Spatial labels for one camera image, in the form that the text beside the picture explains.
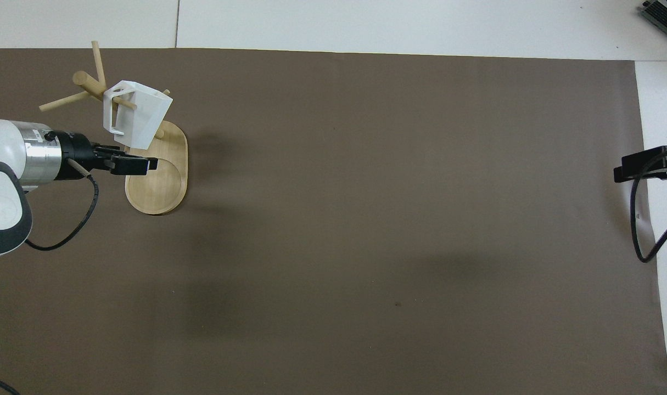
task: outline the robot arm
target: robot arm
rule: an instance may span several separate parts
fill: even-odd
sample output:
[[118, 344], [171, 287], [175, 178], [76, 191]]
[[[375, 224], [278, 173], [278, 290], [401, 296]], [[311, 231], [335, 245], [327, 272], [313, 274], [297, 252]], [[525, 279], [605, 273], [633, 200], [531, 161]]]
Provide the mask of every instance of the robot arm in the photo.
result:
[[84, 177], [68, 160], [88, 171], [98, 168], [118, 175], [145, 175], [158, 164], [156, 158], [92, 143], [80, 133], [0, 120], [0, 256], [15, 250], [30, 234], [32, 215], [25, 193], [53, 180]]

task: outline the black cable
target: black cable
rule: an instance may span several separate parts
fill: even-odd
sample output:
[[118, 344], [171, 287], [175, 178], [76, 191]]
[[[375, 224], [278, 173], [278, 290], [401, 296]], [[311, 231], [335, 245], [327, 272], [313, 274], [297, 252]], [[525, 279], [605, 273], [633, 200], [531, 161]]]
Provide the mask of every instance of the black cable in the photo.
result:
[[7, 383], [3, 382], [2, 380], [0, 380], [0, 388], [2, 388], [3, 390], [6, 390], [11, 395], [20, 395], [20, 393], [17, 390], [15, 390], [12, 386], [8, 385]]
[[654, 156], [651, 160], [649, 160], [640, 170], [638, 175], [634, 178], [634, 184], [631, 185], [631, 196], [630, 196], [630, 220], [631, 220], [631, 237], [634, 240], [634, 248], [636, 250], [636, 256], [640, 260], [640, 262], [647, 263], [652, 260], [652, 258], [655, 257], [656, 253], [660, 250], [661, 247], [665, 244], [665, 241], [667, 241], [667, 229], [663, 233], [662, 236], [658, 239], [658, 241], [655, 243], [654, 247], [648, 255], [643, 257], [643, 253], [640, 250], [640, 244], [638, 242], [638, 234], [636, 232], [636, 191], [638, 190], [638, 183], [640, 182], [641, 178], [645, 175], [645, 173], [648, 172], [648, 169], [655, 164], [655, 162], [663, 159], [664, 157], [667, 156], [667, 150], [663, 151], [662, 153], [659, 153], [658, 155]]
[[73, 230], [72, 233], [70, 233], [70, 235], [68, 235], [68, 237], [64, 238], [62, 241], [60, 241], [59, 243], [57, 243], [55, 245], [51, 245], [50, 247], [41, 247], [40, 245], [37, 245], [37, 244], [35, 244], [34, 242], [32, 242], [28, 239], [25, 240], [26, 244], [30, 245], [30, 247], [32, 247], [32, 248], [35, 248], [35, 250], [40, 250], [40, 251], [55, 250], [55, 249], [60, 248], [63, 245], [65, 245], [65, 243], [67, 243], [68, 241], [72, 240], [72, 238], [74, 238], [75, 235], [77, 235], [77, 233], [80, 232], [82, 227], [85, 226], [85, 223], [87, 223], [87, 221], [89, 221], [89, 218], [92, 216], [92, 212], [94, 212], [94, 208], [97, 207], [97, 201], [99, 199], [99, 185], [97, 185], [97, 182], [95, 182], [94, 177], [92, 177], [92, 175], [89, 174], [85, 178], [90, 180], [90, 182], [92, 182], [92, 185], [94, 185], [94, 197], [92, 198], [92, 205], [89, 206], [89, 210], [87, 210], [87, 213], [85, 214], [85, 217], [82, 219], [82, 222], [80, 222], [80, 224], [77, 225], [75, 230]]

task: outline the wooden mug tree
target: wooden mug tree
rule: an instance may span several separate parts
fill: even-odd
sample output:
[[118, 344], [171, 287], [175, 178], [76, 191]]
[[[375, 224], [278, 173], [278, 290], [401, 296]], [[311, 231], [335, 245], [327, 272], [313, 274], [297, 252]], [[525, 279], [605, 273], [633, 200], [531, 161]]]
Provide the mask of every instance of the wooden mug tree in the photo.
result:
[[[72, 76], [72, 82], [84, 91], [40, 105], [41, 111], [54, 110], [85, 98], [103, 100], [104, 92], [108, 89], [107, 78], [104, 75], [102, 55], [96, 41], [92, 42], [92, 52], [94, 52], [98, 80], [84, 71], [76, 72]], [[163, 93], [169, 95], [170, 91], [165, 90]], [[136, 103], [114, 97], [113, 110], [117, 110], [119, 105], [132, 111], [138, 110]], [[163, 120], [155, 131], [155, 137], [148, 149], [128, 148], [128, 153], [158, 158], [157, 170], [150, 170], [145, 176], [126, 176], [126, 198], [131, 205], [149, 215], [164, 215], [180, 205], [186, 194], [188, 174], [188, 145], [182, 130], [174, 123]]]

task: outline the wooden dowel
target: wooden dowel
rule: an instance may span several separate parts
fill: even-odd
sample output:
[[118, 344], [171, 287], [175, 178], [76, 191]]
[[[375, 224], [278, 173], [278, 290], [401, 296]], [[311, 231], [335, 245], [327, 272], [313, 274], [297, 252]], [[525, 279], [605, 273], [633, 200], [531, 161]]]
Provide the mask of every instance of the wooden dowel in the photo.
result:
[[120, 97], [113, 98], [113, 102], [115, 102], [116, 104], [125, 105], [126, 107], [131, 108], [132, 110], [138, 108], [138, 106], [135, 105], [135, 103], [131, 103], [130, 101], [122, 99]]
[[92, 42], [92, 52], [94, 53], [94, 65], [97, 66], [97, 77], [99, 83], [107, 87], [107, 78], [104, 77], [104, 65], [102, 63], [102, 54], [99, 52], [99, 43]]
[[42, 112], [49, 111], [49, 110], [54, 110], [55, 108], [58, 108], [61, 105], [74, 103], [75, 101], [80, 101], [83, 98], [88, 98], [89, 96], [90, 96], [90, 94], [88, 92], [75, 93], [74, 95], [71, 95], [70, 97], [58, 99], [58, 100], [52, 101], [50, 103], [45, 103], [44, 105], [39, 105], [38, 108]]

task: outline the wooden base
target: wooden base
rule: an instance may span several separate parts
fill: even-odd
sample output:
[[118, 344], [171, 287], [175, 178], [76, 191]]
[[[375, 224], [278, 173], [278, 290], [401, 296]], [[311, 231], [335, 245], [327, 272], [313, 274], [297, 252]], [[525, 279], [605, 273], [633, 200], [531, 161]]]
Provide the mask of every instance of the wooden base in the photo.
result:
[[126, 197], [131, 205], [148, 215], [164, 215], [175, 209], [187, 192], [187, 139], [174, 123], [162, 121], [147, 150], [131, 148], [131, 155], [157, 157], [158, 169], [145, 176], [126, 176]]

